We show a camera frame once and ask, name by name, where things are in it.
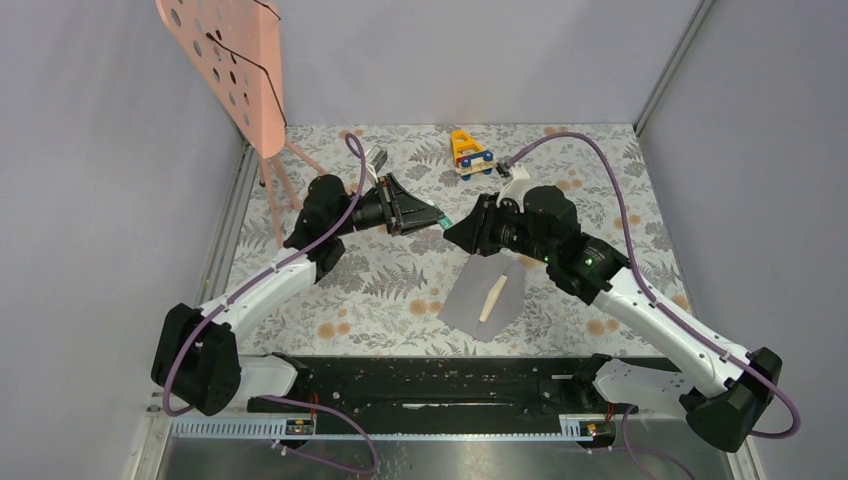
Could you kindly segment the grey lavender envelope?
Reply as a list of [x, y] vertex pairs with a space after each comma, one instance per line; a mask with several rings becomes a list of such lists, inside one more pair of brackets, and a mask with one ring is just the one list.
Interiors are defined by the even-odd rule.
[[[486, 323], [479, 314], [486, 296], [501, 275], [508, 280]], [[524, 310], [526, 268], [512, 257], [472, 255], [442, 304], [437, 318], [482, 342], [491, 342]]]

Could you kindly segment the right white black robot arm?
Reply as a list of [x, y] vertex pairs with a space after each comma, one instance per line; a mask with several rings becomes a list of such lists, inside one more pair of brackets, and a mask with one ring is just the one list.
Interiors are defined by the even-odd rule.
[[678, 369], [594, 354], [573, 376], [573, 396], [583, 410], [612, 403], [666, 414], [684, 420], [709, 445], [736, 452], [774, 397], [768, 386], [782, 369], [776, 353], [722, 338], [637, 280], [624, 254], [582, 232], [574, 203], [553, 186], [532, 188], [521, 204], [482, 194], [443, 236], [469, 254], [508, 249], [545, 263], [560, 290], [624, 323]]

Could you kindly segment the beige lined letter paper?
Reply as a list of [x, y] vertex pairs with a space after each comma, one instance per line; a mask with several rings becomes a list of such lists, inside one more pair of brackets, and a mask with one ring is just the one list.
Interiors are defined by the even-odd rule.
[[500, 295], [503, 291], [503, 288], [504, 288], [507, 280], [508, 280], [508, 277], [506, 275], [501, 275], [498, 278], [498, 280], [493, 284], [493, 286], [490, 288], [490, 290], [489, 290], [489, 292], [486, 296], [485, 302], [483, 304], [483, 307], [481, 309], [481, 312], [479, 314], [479, 322], [480, 323], [486, 323], [488, 321], [493, 310], [495, 309], [497, 301], [498, 301], [498, 299], [499, 299], [499, 297], [500, 297]]

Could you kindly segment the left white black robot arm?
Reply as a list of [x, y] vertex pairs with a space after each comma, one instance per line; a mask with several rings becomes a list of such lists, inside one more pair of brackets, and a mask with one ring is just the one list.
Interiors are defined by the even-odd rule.
[[151, 367], [173, 415], [186, 408], [213, 416], [232, 403], [272, 396], [288, 411], [309, 401], [310, 385], [284, 355], [241, 355], [238, 345], [271, 313], [336, 266], [343, 236], [378, 226], [393, 236], [438, 224], [444, 214], [402, 187], [393, 174], [364, 193], [349, 194], [335, 175], [315, 178], [294, 231], [270, 263], [235, 290], [198, 307], [180, 303], [166, 315]]

